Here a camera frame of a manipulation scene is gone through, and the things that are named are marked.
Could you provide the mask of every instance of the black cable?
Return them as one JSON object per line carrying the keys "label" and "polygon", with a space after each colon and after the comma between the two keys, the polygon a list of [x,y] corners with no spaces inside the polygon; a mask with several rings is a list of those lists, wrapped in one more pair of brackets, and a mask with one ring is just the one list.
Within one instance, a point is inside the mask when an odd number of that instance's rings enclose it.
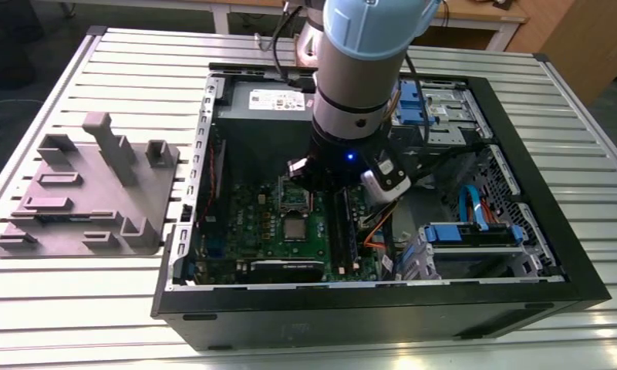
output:
{"label": "black cable", "polygon": [[282,27],[275,32],[275,35],[272,36],[272,55],[275,58],[275,67],[278,68],[278,73],[279,76],[284,81],[288,81],[288,75],[286,74],[286,71],[282,70],[282,63],[279,62],[279,54],[278,54],[278,43],[279,43],[279,35],[282,34],[283,30],[286,27],[288,27],[288,24],[291,23],[292,19],[299,15],[302,11],[302,6],[299,6],[291,15],[287,16],[284,19],[284,22],[282,23]]}
{"label": "black cable", "polygon": [[462,156],[467,153],[480,152],[486,147],[487,143],[474,143],[468,146],[454,147],[446,150],[439,155],[430,158],[424,163],[422,163],[422,167],[416,174],[411,174],[411,180],[415,183],[424,177],[430,176],[435,172],[435,168],[442,166],[448,160]]}
{"label": "black cable", "polygon": [[428,109],[426,108],[426,97],[423,96],[422,80],[416,73],[416,67],[414,66],[412,58],[410,58],[410,51],[404,55],[404,60],[408,63],[410,71],[412,71],[414,82],[416,83],[416,91],[419,93],[419,101],[422,102],[422,113],[423,113],[423,125],[426,126],[426,132],[423,134],[423,149],[428,147],[431,143],[431,118],[428,117]]}
{"label": "black cable", "polygon": [[247,18],[252,18],[252,19],[263,19],[263,17],[266,16],[266,14],[260,14],[258,16],[254,16],[252,14],[250,13],[242,13]]}
{"label": "black cable", "polygon": [[442,27],[448,28],[451,24],[451,7],[448,6],[448,0],[444,0],[446,15],[444,21],[442,22]]}

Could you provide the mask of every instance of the white label sticker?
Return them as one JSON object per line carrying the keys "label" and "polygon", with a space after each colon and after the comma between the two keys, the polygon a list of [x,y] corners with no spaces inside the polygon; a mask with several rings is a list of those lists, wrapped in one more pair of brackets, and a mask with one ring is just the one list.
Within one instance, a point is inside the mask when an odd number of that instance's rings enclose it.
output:
{"label": "white label sticker", "polygon": [[444,107],[440,107],[440,106],[432,106],[431,107],[431,112],[432,114],[447,114],[446,113],[446,108]]}
{"label": "white label sticker", "polygon": [[254,110],[306,110],[304,94],[291,90],[252,90],[250,109]]}
{"label": "white label sticker", "polygon": [[387,255],[384,255],[384,257],[382,258],[382,264],[390,272],[394,270],[394,261]]}

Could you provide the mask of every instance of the motherboard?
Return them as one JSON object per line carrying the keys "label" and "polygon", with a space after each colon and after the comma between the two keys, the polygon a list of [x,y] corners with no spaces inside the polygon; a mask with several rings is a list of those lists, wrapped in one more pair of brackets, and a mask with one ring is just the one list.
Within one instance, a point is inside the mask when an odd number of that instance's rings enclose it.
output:
{"label": "motherboard", "polygon": [[[348,195],[356,224],[370,211],[363,188],[348,189]],[[352,269],[332,263],[326,208],[324,194],[310,193],[287,177],[260,185],[236,183],[227,236],[204,239],[208,258],[200,261],[200,271],[208,272],[210,283],[238,284],[239,272],[252,264],[283,271],[294,263],[319,269],[323,281],[376,280],[376,254],[360,254]]]}

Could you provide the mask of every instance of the wooden cabinet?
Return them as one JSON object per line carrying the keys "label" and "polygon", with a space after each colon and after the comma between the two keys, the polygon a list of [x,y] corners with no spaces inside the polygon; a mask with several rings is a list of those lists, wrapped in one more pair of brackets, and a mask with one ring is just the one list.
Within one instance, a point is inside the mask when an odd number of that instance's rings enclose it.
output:
{"label": "wooden cabinet", "polygon": [[542,52],[586,104],[617,76],[617,0],[520,0],[531,20],[508,52]]}

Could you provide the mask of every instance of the table leg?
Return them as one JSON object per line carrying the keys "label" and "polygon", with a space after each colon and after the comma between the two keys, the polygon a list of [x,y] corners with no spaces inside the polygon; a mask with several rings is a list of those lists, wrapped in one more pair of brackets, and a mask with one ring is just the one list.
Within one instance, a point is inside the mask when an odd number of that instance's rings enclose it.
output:
{"label": "table leg", "polygon": [[494,34],[492,40],[490,41],[490,45],[487,45],[487,49],[491,52],[506,51],[507,44],[511,43],[512,36],[515,36],[515,32],[518,28],[519,28],[518,23],[504,23],[502,25],[502,28]]}
{"label": "table leg", "polygon": [[215,20],[215,33],[228,35],[228,13],[231,11],[230,6],[224,4],[212,4],[211,11],[214,13]]}

